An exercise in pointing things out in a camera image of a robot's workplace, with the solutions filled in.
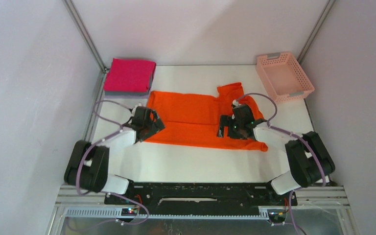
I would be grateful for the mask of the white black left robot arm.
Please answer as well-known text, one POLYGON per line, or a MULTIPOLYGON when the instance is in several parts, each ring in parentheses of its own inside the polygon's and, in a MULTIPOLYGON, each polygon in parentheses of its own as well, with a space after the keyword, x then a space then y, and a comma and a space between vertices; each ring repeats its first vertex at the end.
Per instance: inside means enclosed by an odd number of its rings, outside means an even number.
POLYGON ((109 157, 124 148, 146 141, 165 125, 158 113, 144 106, 136 106, 129 120, 108 136, 91 143, 77 141, 67 164, 64 181, 75 186, 79 194, 86 192, 115 193, 124 204, 133 202, 135 190, 132 180, 109 172, 109 157))

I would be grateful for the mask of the orange t shirt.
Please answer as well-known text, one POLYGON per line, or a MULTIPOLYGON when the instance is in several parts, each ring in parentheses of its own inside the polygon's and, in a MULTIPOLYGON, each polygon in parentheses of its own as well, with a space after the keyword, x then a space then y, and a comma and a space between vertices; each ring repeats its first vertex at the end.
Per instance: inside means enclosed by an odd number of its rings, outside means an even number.
POLYGON ((153 91, 147 107, 155 110, 165 125, 164 130, 147 139, 147 142, 228 150, 268 151, 268 146, 259 141, 231 139, 224 130, 218 137, 221 115, 231 116, 232 102, 239 99, 247 104, 255 119, 263 118, 257 103, 244 96, 242 83, 217 87, 218 96, 181 94, 153 91))

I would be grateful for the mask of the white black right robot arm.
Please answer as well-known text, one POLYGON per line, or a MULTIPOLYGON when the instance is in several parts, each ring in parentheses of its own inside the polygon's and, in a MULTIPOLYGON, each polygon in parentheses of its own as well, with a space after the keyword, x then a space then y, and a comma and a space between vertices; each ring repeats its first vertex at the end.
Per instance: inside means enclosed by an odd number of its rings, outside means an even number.
POLYGON ((255 119, 252 109, 246 105, 233 105, 233 114, 221 115, 217 136, 234 140, 262 142, 284 152, 289 171, 269 182, 265 198, 272 205, 279 204, 285 193, 306 188, 321 181, 335 171, 335 164, 318 133, 309 131, 296 134, 276 127, 263 118, 255 119))

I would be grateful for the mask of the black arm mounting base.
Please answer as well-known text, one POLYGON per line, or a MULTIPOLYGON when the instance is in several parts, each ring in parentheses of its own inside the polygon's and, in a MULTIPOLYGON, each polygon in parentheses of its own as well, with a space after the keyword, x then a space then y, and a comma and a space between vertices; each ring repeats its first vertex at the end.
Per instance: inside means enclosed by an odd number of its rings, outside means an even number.
POLYGON ((126 199, 105 196, 106 205, 131 205, 134 199, 151 217, 165 216, 259 216, 264 206, 298 204, 296 195, 278 195, 266 183, 147 183, 129 186, 126 199))

